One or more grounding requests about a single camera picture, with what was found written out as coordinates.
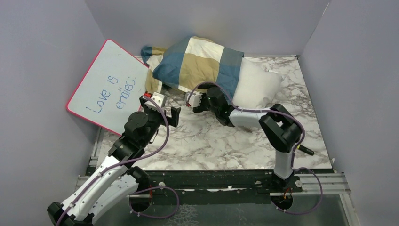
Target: whiteboard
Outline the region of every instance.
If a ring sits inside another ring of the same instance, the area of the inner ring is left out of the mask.
[[[122,134],[131,113],[140,108],[148,68],[112,40],[105,41],[66,104],[81,118]]]

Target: pillow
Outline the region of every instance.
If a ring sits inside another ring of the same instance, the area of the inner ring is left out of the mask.
[[[243,58],[233,102],[242,108],[265,108],[279,91],[282,81],[277,73],[266,72]]]

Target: marble tabletop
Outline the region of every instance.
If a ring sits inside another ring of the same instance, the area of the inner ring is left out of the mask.
[[[315,152],[314,156],[296,152],[294,167],[331,169],[331,163],[320,132],[316,115],[303,80],[298,60],[287,57],[246,57],[266,71],[283,77],[281,89],[273,102],[282,104],[306,130],[303,145]],[[222,126],[210,112],[193,113],[184,106],[184,94],[178,90],[164,90],[168,97],[166,110],[181,107],[179,125],[170,127],[169,141],[155,156],[138,161],[144,170],[255,170],[273,169],[275,150],[262,130]],[[166,129],[161,126],[154,142],[145,154],[155,151],[165,140]],[[102,162],[117,135],[105,131],[98,164]]]

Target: gray wall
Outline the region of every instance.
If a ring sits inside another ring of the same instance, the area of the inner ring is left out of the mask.
[[[329,0],[86,0],[103,35],[132,54],[198,35],[248,54],[301,54]]]
[[[333,0],[300,57],[364,226],[398,225],[399,1]]]
[[[51,225],[87,166],[96,128],[65,103],[104,38],[80,1],[2,1],[0,225]]]

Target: gray floor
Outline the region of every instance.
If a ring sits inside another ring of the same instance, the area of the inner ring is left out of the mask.
[[[292,211],[312,208],[318,196],[296,196]],[[158,216],[170,213],[175,206],[151,206],[145,213]],[[314,212],[292,216],[275,210],[273,205],[184,205],[173,217],[155,220],[129,213],[128,199],[105,213],[95,226],[347,226],[349,225],[339,195],[325,195]]]

